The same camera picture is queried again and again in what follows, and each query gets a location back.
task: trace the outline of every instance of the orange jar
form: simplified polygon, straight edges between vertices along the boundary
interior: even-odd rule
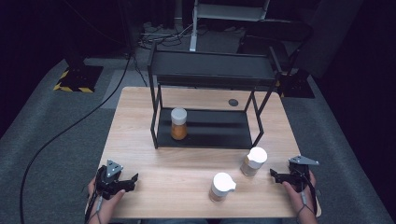
[[[175,140],[182,140],[187,136],[187,111],[177,107],[171,112],[172,130],[171,135]]]

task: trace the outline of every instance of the controller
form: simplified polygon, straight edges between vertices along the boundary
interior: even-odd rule
[[[281,184],[283,181],[287,181],[295,186],[297,192],[301,192],[311,180],[308,165],[319,165],[319,162],[297,156],[289,159],[289,174],[279,174],[273,169],[270,169],[270,174],[276,183]]]

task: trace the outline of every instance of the wooden table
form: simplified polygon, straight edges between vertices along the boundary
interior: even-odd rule
[[[256,97],[260,100],[264,94],[256,92]],[[165,105],[186,108],[241,109],[248,95],[248,91],[163,88]],[[139,173],[135,190],[124,195],[114,217],[295,217],[289,196],[269,173],[270,168],[288,173],[288,159],[300,153],[277,94],[272,94],[261,115],[264,136],[258,146],[267,151],[268,160],[253,177],[240,171],[246,149],[155,149],[149,130],[150,97],[149,88],[123,89],[99,164],[107,160],[121,164],[120,180]],[[239,106],[228,104],[232,98]],[[258,132],[253,114],[247,112],[252,139]],[[236,190],[224,202],[213,203],[208,192],[219,172],[233,178]]]

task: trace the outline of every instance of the gray floor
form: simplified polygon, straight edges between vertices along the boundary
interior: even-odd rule
[[[235,52],[240,35],[240,32],[208,32],[198,37],[197,50]],[[184,37],[178,46],[160,48],[188,50],[189,45],[190,39]],[[136,51],[143,78],[147,78],[148,55],[146,49]],[[48,71],[0,140],[0,189],[3,192],[0,223],[20,222],[21,181],[29,161],[40,148],[43,150],[33,162],[25,182],[25,223],[83,222],[84,187],[95,175],[120,89],[99,105],[119,84],[126,62],[125,59],[87,59],[86,64],[104,67],[95,93],[53,90],[67,67],[65,61]],[[318,87],[312,78],[308,80],[315,99],[282,98],[282,103],[302,154],[320,161],[320,166],[311,167],[320,192],[322,215],[319,222],[393,223]],[[144,85],[131,62],[120,88]],[[99,108],[86,119],[50,142],[97,106]],[[287,218],[283,222],[294,223],[295,220]]]

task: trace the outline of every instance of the white lid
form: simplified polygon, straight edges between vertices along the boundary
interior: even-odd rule
[[[236,183],[226,173],[218,173],[213,178],[212,190],[220,197],[226,196],[230,191],[235,191],[235,187]]]
[[[261,147],[253,147],[247,155],[248,166],[259,169],[267,161],[267,152]]]
[[[177,107],[172,110],[171,117],[172,123],[182,125],[187,120],[187,111],[184,108]]]

